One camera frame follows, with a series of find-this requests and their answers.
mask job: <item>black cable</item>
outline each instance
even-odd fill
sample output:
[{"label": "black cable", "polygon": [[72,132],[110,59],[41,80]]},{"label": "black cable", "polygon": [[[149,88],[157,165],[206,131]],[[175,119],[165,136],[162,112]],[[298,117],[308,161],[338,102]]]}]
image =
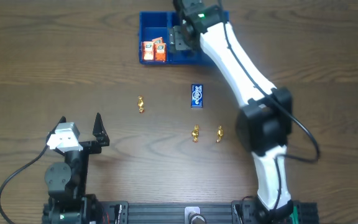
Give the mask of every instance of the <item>black cable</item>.
[{"label": "black cable", "polygon": [[5,181],[4,183],[2,183],[1,187],[0,187],[0,214],[2,215],[2,217],[4,217],[4,219],[9,223],[9,224],[15,224],[14,222],[12,222],[11,219],[8,218],[8,216],[5,214],[4,210],[2,209],[1,206],[1,194],[2,191],[4,190],[4,187],[6,186],[6,184],[13,178],[15,177],[17,174],[19,174],[20,172],[22,172],[24,169],[26,169],[27,167],[31,166],[33,163],[37,162],[37,160],[39,160],[47,151],[48,146],[45,146],[44,149],[41,151],[41,153],[32,161],[30,161],[28,164],[22,166],[20,169],[18,169],[17,171],[15,171],[12,175],[10,175]]},{"label": "black cable", "polygon": [[249,75],[247,69],[243,66],[243,64],[241,63],[241,61],[239,60],[239,58],[237,57],[236,53],[233,51],[233,48],[231,47],[230,41],[229,41],[229,37],[227,36],[227,30],[226,30],[226,16],[224,15],[224,9],[223,9],[223,5],[222,5],[222,0],[218,0],[218,4],[219,7],[221,8],[221,20],[223,21],[223,29],[224,29],[224,36],[226,38],[226,42],[227,42],[227,47],[228,49],[231,51],[231,53],[233,54],[233,57],[235,58],[235,60],[237,61],[237,63],[240,65],[241,69],[244,71],[244,73],[247,75],[247,77],[249,78],[249,80],[252,82],[252,84],[254,84],[254,87],[256,89],[258,89],[266,98],[268,98],[273,105],[280,110],[281,113],[283,113],[285,116],[287,116],[288,118],[290,118],[293,122],[295,122],[296,125],[298,125],[304,132],[305,134],[310,138],[310,141],[313,143],[313,146],[316,150],[316,156],[314,159],[305,159],[302,157],[298,157],[298,156],[294,156],[294,155],[290,155],[290,154],[279,154],[276,156],[276,158],[274,159],[274,163],[277,169],[277,174],[278,174],[278,195],[277,195],[277,200],[275,202],[274,208],[273,208],[273,213],[275,213],[277,206],[278,206],[278,202],[280,201],[280,197],[281,197],[281,175],[280,175],[280,168],[278,166],[278,157],[286,157],[289,159],[294,159],[297,161],[301,161],[301,162],[306,162],[306,163],[315,163],[318,162],[319,158],[320,158],[320,149],[317,143],[317,140],[314,138],[314,136],[312,135],[312,133],[300,122],[298,121],[298,119],[296,119],[292,114],[290,114],[285,108],[283,108],[279,102],[277,102],[276,100],[274,100],[270,95],[268,95],[266,92],[263,91],[263,89],[258,85],[258,83],[255,82],[255,80],[251,77],[251,75]]}]

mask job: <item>gold candy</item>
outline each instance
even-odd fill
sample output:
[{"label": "gold candy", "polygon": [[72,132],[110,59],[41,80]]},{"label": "gold candy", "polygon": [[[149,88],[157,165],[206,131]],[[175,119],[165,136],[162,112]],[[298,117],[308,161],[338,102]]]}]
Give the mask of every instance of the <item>gold candy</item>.
[{"label": "gold candy", "polygon": [[222,126],[219,125],[218,127],[218,133],[216,133],[218,135],[218,140],[216,140],[217,143],[222,141],[223,138],[223,129]]},{"label": "gold candy", "polygon": [[143,103],[143,96],[138,96],[137,97],[137,106],[139,107],[139,113],[143,113],[144,112],[144,103]]},{"label": "gold candy", "polygon": [[191,132],[191,136],[193,137],[193,142],[198,142],[198,125],[194,126],[194,130]]}]

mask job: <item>blue tray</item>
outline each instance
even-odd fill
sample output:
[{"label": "blue tray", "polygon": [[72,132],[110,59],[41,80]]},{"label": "blue tray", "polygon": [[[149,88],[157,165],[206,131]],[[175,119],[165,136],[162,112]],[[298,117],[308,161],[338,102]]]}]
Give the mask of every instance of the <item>blue tray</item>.
[{"label": "blue tray", "polygon": [[[179,18],[176,12],[140,12],[139,13],[139,62],[143,65],[214,65],[214,62],[201,50],[193,52],[191,50],[177,51],[170,53],[168,38],[168,28],[179,26]],[[167,43],[167,61],[154,62],[143,60],[142,42],[151,41],[157,37],[162,37]]]}]

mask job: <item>table surface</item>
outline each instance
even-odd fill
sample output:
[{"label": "table surface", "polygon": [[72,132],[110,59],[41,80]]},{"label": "table surface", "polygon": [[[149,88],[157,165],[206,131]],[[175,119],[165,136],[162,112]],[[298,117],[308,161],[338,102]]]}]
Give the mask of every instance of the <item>table surface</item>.
[{"label": "table surface", "polygon": [[[358,222],[358,1],[224,5],[252,61],[289,88],[294,114],[320,143],[317,165],[286,161],[292,197],[318,202],[322,223]],[[86,140],[100,112],[111,145],[91,156],[87,192],[101,200],[231,202],[256,194],[252,157],[234,131],[238,105],[219,71],[139,64],[139,11],[171,10],[166,0],[0,0],[0,185],[42,150],[61,116]],[[190,108],[192,83],[204,84],[202,110]],[[289,142],[290,153],[313,156],[298,128]],[[44,173],[58,161],[48,151],[5,188],[2,206],[16,223],[40,222]]]}]

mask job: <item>blue snack wrapper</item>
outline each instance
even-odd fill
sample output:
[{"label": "blue snack wrapper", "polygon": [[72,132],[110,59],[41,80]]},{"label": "blue snack wrapper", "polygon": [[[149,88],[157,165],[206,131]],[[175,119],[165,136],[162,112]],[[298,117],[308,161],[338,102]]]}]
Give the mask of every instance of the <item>blue snack wrapper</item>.
[{"label": "blue snack wrapper", "polygon": [[191,85],[191,107],[202,108],[203,107],[203,85],[192,84]]}]

